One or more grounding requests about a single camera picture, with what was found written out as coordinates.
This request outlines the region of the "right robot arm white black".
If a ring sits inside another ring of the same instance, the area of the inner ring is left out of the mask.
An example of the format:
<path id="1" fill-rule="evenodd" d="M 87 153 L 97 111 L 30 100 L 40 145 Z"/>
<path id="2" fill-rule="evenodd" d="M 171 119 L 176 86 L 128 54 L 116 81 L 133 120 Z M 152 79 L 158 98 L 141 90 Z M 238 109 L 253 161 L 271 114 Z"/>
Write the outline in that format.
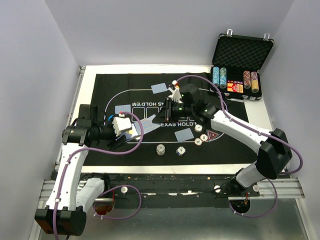
<path id="1" fill-rule="evenodd" d="M 168 124 L 183 118 L 191 118 L 203 127 L 227 134 L 256 153 L 256 161 L 240 169 L 227 185 L 227 190 L 236 196 L 243 195 L 256 182 L 277 179 L 292 158 L 282 130 L 268 131 L 228 114 L 212 103 L 206 103 L 193 84 L 175 87 L 152 122 Z"/>

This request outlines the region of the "blue yellow card box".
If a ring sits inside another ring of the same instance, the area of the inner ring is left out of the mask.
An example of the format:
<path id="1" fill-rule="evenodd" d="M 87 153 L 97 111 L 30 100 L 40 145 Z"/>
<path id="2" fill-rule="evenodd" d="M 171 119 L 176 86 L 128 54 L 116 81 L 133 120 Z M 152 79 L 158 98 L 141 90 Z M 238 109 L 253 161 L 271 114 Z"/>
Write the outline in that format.
<path id="1" fill-rule="evenodd" d="M 124 135 L 127 141 L 135 140 L 141 136 L 135 126 L 133 126 L 131 130 L 124 132 Z"/>

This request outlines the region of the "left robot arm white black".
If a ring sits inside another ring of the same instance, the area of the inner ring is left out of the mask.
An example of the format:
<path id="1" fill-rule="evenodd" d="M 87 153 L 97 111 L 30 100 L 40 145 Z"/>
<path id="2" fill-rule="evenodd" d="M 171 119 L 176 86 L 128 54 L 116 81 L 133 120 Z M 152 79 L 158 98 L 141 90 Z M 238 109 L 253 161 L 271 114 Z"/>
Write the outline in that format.
<path id="1" fill-rule="evenodd" d="M 125 132 L 132 130 L 131 120 L 123 113 L 107 123 L 99 121 L 97 105 L 81 104 L 74 124 L 62 132 L 62 157 L 52 192 L 34 219 L 46 234 L 80 236 L 87 212 L 96 197 L 107 197 L 111 185 L 106 177 L 95 173 L 82 190 L 78 189 L 81 170 L 93 142 L 108 141 L 114 150 L 126 141 Z"/>

